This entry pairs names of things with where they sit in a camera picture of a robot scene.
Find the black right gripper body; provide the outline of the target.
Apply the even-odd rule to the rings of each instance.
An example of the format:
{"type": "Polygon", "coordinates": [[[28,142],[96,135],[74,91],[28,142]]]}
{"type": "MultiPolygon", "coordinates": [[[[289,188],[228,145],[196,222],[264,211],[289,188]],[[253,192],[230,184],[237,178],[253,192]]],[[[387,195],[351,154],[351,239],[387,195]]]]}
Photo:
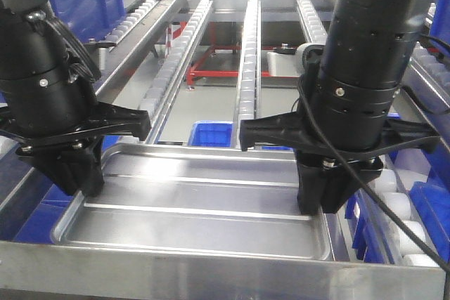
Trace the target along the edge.
{"type": "Polygon", "coordinates": [[[388,119],[373,149],[333,152],[312,133],[304,113],[288,112],[261,119],[243,120],[239,140],[242,150],[258,143],[292,148],[295,152],[299,188],[297,204],[301,214],[336,213],[358,190],[360,184],[343,167],[342,156],[358,177],[368,183],[383,170],[381,156],[405,148],[433,152],[439,134],[428,124],[388,119]]]}

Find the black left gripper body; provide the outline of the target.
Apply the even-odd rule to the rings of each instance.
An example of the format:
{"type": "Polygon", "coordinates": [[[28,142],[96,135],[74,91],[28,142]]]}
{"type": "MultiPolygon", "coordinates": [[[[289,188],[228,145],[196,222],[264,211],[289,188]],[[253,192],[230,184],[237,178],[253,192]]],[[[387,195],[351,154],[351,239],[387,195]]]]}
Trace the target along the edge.
{"type": "Polygon", "coordinates": [[[151,129],[145,110],[99,102],[81,124],[45,137],[18,129],[8,107],[1,108],[1,135],[20,144],[18,158],[54,182],[66,195],[97,196],[103,188],[101,149],[105,135],[130,135],[144,141],[151,129]]]}

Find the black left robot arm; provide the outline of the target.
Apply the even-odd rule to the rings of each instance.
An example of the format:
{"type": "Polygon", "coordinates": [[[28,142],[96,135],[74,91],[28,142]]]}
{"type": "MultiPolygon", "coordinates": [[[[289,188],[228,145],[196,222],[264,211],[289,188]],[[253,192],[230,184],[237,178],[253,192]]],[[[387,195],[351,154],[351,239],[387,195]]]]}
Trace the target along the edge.
{"type": "Polygon", "coordinates": [[[1,0],[1,135],[67,195],[102,190],[105,135],[144,140],[150,131],[146,111],[97,99],[93,85],[100,77],[49,0],[1,0]]]}

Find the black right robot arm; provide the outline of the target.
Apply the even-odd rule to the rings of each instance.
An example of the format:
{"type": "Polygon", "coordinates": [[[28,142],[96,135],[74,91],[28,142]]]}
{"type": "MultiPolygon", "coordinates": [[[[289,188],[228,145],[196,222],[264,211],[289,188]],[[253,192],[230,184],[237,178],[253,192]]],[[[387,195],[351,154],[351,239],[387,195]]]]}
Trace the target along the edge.
{"type": "Polygon", "coordinates": [[[422,32],[432,0],[337,0],[324,46],[309,46],[295,112],[240,124],[240,145],[271,143],[295,151],[301,214],[335,213],[363,182],[377,178],[381,155],[432,152],[439,134],[427,124],[387,114],[422,32]]]}

